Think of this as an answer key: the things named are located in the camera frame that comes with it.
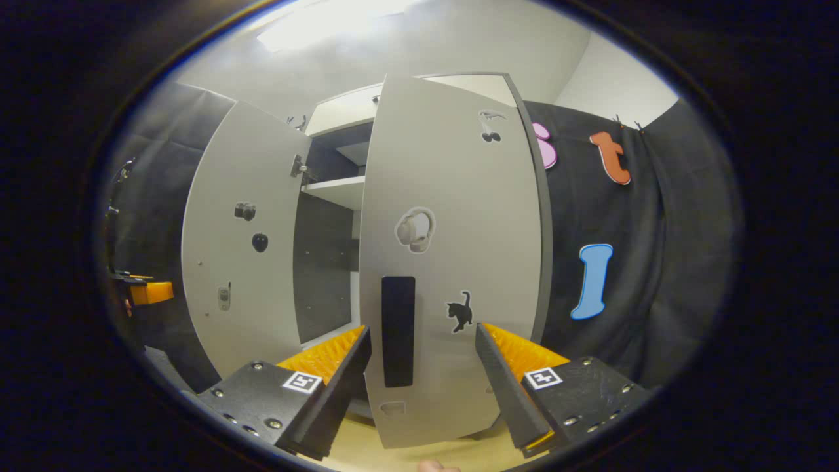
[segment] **blue letter i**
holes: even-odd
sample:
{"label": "blue letter i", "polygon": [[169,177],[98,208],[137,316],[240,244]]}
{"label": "blue letter i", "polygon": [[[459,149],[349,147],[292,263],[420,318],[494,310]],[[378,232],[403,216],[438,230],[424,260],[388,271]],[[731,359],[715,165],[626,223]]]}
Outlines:
{"label": "blue letter i", "polygon": [[586,264],[582,280],[582,293],[577,308],[571,311],[571,319],[583,320],[603,311],[603,286],[606,285],[606,268],[612,258],[610,244],[588,244],[580,249],[580,260]]}

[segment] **white shelf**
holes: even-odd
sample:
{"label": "white shelf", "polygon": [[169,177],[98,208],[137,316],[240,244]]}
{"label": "white shelf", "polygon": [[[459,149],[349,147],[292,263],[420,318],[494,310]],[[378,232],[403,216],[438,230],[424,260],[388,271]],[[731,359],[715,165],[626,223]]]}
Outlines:
{"label": "white shelf", "polygon": [[309,184],[301,191],[351,210],[361,210],[364,176]]}

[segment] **black cat silhouette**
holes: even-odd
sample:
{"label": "black cat silhouette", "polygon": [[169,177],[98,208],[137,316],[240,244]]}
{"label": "black cat silhouette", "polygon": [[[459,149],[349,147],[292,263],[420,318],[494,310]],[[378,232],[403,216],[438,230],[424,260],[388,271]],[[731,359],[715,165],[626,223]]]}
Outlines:
{"label": "black cat silhouette", "polygon": [[465,305],[455,302],[446,303],[449,306],[449,318],[457,318],[457,326],[451,330],[452,333],[462,330],[466,323],[472,324],[472,309],[469,307],[469,299],[472,295],[468,291],[462,291],[461,293],[466,295]]}

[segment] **floor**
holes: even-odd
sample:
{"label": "floor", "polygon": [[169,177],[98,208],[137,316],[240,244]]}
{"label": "floor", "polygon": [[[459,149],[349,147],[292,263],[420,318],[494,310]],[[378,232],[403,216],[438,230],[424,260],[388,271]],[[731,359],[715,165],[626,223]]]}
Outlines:
{"label": "floor", "polygon": [[329,457],[312,462],[341,472],[415,472],[420,460],[436,459],[445,467],[460,467],[462,472],[506,470],[542,457],[542,453],[524,459],[513,447],[507,425],[498,421],[492,428],[454,441],[385,449],[370,420],[348,414],[344,418]]}

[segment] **open cabinet door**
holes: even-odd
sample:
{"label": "open cabinet door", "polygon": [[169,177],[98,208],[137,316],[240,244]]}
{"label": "open cabinet door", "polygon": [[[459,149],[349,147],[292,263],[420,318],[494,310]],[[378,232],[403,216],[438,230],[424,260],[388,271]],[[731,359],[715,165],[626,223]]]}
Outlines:
{"label": "open cabinet door", "polygon": [[[475,351],[476,325],[531,337],[541,229],[534,159],[517,108],[387,77],[359,238],[361,323],[373,342],[365,378],[384,447],[459,438],[498,418]],[[414,280],[384,279],[383,293],[383,277]],[[413,293],[387,293],[394,287]]]}
{"label": "open cabinet door", "polygon": [[292,262],[301,175],[290,173],[310,145],[300,131],[238,102],[195,172],[181,241],[184,290],[222,379],[250,360],[300,352]]}

